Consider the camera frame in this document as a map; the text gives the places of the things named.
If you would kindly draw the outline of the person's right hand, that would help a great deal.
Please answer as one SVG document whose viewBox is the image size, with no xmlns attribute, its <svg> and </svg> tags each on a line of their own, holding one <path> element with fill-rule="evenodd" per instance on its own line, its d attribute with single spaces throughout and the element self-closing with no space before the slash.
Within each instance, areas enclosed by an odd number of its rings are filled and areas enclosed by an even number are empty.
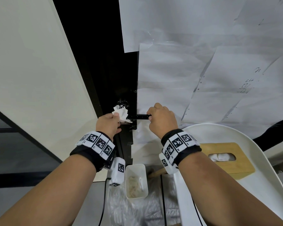
<svg viewBox="0 0 283 226">
<path fill-rule="evenodd" d="M 155 103 L 153 107 L 150 107 L 147 114 L 150 115 L 149 129 L 159 139 L 162 139 L 166 133 L 178 129 L 177 120 L 173 111 L 170 111 L 166 106 L 162 106 L 160 103 Z"/>
</svg>

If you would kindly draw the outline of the person's left hand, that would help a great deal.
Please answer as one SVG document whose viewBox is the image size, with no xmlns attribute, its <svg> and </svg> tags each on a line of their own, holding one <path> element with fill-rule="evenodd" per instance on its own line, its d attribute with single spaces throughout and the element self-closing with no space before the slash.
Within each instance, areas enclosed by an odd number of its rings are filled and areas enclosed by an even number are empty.
<svg viewBox="0 0 283 226">
<path fill-rule="evenodd" d="M 109 114 L 105 114 L 98 118 L 95 131 L 106 134 L 113 141 L 113 137 L 121 132 L 120 123 L 109 121 Z"/>
</svg>

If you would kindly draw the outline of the white tissue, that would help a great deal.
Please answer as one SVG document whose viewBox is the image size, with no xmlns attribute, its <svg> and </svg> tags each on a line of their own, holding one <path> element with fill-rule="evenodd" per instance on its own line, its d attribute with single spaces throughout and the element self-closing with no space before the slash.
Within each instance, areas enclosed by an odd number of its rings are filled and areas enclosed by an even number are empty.
<svg viewBox="0 0 283 226">
<path fill-rule="evenodd" d="M 119 105 L 116 105 L 114 108 L 114 111 L 112 112 L 113 115 L 118 114 L 119 116 L 119 123 L 121 124 L 130 124 L 132 123 L 131 120 L 127 119 L 128 117 L 128 110 L 125 107 L 121 107 Z"/>
<path fill-rule="evenodd" d="M 236 160 L 236 157 L 232 153 L 209 154 L 208 157 L 214 162 L 226 162 Z"/>
</svg>

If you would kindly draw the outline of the black door handle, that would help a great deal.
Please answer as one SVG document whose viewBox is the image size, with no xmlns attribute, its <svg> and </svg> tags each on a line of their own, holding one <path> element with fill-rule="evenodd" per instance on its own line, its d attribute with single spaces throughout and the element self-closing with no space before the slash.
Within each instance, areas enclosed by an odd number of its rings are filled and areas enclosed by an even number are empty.
<svg viewBox="0 0 283 226">
<path fill-rule="evenodd" d="M 136 114 L 136 115 L 128 115 L 127 120 L 148 120 L 151 115 L 149 114 Z"/>
</svg>

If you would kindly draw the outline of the person's left forearm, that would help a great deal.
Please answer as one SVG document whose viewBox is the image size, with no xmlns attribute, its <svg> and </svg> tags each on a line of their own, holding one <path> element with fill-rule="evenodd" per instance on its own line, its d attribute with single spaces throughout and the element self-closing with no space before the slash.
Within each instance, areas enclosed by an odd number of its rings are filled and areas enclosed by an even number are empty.
<svg viewBox="0 0 283 226">
<path fill-rule="evenodd" d="M 0 217 L 0 226 L 72 226 L 96 175 L 72 155 Z"/>
</svg>

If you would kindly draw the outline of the person's right forearm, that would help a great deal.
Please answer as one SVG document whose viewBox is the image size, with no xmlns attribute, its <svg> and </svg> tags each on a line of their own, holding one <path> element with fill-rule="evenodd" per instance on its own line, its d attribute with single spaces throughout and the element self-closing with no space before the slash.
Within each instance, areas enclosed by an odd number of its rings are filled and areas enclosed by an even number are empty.
<svg viewBox="0 0 283 226">
<path fill-rule="evenodd" d="M 203 152 L 184 153 L 178 168 L 208 226 L 283 226 L 283 220 Z"/>
</svg>

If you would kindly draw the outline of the left marker wristband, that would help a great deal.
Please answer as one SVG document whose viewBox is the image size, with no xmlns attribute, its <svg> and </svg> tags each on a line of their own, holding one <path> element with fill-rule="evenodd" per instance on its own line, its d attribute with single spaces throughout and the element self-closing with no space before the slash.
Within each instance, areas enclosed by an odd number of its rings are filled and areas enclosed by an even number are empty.
<svg viewBox="0 0 283 226">
<path fill-rule="evenodd" d="M 115 145 L 103 132 L 91 131 L 85 134 L 77 143 L 71 155 L 81 155 L 87 158 L 95 167 L 96 172 L 103 167 L 110 168 L 115 153 Z"/>
</svg>

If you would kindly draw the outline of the marker wristband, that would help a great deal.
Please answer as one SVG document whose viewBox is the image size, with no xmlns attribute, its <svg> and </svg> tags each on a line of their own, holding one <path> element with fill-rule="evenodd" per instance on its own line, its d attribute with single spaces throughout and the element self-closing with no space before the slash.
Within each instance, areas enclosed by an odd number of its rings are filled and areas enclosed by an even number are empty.
<svg viewBox="0 0 283 226">
<path fill-rule="evenodd" d="M 163 145 L 162 153 L 171 165 L 179 166 L 187 156 L 201 152 L 202 148 L 197 140 L 182 129 L 172 130 L 161 139 Z"/>
<path fill-rule="evenodd" d="M 103 132 L 91 131 L 85 134 L 77 143 L 71 155 L 81 155 L 87 158 L 95 167 L 96 172 L 103 167 L 110 168 L 115 153 L 115 145 Z"/>
</svg>

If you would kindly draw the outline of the right marker wristband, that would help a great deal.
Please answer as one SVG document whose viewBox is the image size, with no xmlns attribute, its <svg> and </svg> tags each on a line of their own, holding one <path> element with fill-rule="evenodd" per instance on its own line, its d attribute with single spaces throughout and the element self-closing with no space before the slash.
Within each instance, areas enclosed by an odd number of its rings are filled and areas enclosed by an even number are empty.
<svg viewBox="0 0 283 226">
<path fill-rule="evenodd" d="M 171 165 L 179 166 L 187 156 L 201 152 L 202 148 L 197 140 L 182 129 L 172 130 L 161 139 L 163 145 L 162 153 Z"/>
</svg>

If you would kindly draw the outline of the small white plastic bin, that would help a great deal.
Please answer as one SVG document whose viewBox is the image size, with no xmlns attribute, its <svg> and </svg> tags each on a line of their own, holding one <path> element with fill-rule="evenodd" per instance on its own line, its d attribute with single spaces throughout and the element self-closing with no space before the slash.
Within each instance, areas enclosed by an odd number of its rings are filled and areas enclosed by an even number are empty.
<svg viewBox="0 0 283 226">
<path fill-rule="evenodd" d="M 142 178 L 143 196 L 140 198 L 128 198 L 128 178 L 130 176 L 137 176 Z M 125 190 L 126 197 L 130 202 L 139 201 L 145 199 L 148 196 L 148 184 L 147 184 L 147 174 L 146 167 L 144 164 L 133 164 L 125 168 Z"/>
</svg>

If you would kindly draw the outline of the wooden table leg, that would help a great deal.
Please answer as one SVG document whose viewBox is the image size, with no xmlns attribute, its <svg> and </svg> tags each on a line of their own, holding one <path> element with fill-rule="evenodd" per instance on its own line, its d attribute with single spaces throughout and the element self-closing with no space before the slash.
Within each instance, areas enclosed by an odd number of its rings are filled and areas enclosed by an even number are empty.
<svg viewBox="0 0 283 226">
<path fill-rule="evenodd" d="M 165 168 L 161 168 L 157 171 L 150 171 L 150 173 L 147 175 L 147 178 L 151 179 L 151 178 L 158 177 L 164 174 L 167 174 L 167 171 Z"/>
</svg>

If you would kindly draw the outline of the white tissue in box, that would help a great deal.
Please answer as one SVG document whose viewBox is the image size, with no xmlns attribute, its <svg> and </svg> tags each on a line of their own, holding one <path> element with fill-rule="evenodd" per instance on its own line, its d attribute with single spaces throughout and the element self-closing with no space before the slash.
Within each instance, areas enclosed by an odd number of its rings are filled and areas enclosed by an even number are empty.
<svg viewBox="0 0 283 226">
<path fill-rule="evenodd" d="M 208 157 L 214 162 L 226 162 L 236 160 L 236 157 L 232 153 L 209 154 Z"/>
</svg>

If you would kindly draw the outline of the punched white paper sheet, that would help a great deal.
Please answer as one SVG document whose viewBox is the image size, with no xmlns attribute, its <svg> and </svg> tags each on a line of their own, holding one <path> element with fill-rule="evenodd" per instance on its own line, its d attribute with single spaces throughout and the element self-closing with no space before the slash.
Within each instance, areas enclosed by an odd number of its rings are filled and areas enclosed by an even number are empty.
<svg viewBox="0 0 283 226">
<path fill-rule="evenodd" d="M 251 138 L 283 120 L 283 48 L 218 46 L 182 124 L 215 123 Z"/>
</svg>

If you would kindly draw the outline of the wooden tissue box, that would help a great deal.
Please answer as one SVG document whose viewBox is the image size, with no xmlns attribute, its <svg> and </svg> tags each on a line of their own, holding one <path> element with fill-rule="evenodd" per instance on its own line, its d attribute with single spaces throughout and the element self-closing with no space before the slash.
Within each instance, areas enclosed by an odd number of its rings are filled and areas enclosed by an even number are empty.
<svg viewBox="0 0 283 226">
<path fill-rule="evenodd" d="M 237 143 L 202 143 L 202 152 L 207 156 L 216 153 L 232 153 L 235 161 L 215 162 L 235 180 L 242 179 L 255 172 L 255 168 Z"/>
</svg>

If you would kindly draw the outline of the white round table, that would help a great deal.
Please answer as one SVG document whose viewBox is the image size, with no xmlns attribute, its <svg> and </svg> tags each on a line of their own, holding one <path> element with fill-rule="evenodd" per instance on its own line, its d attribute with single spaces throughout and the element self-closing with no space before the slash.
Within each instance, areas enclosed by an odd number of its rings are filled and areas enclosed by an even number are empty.
<svg viewBox="0 0 283 226">
<path fill-rule="evenodd" d="M 260 147 L 240 131 L 220 124 L 195 124 L 183 128 L 199 143 L 237 143 L 255 168 L 238 180 L 247 191 L 283 220 L 283 184 Z M 207 226 L 195 210 L 190 192 L 180 172 L 174 174 L 181 226 Z"/>
</svg>

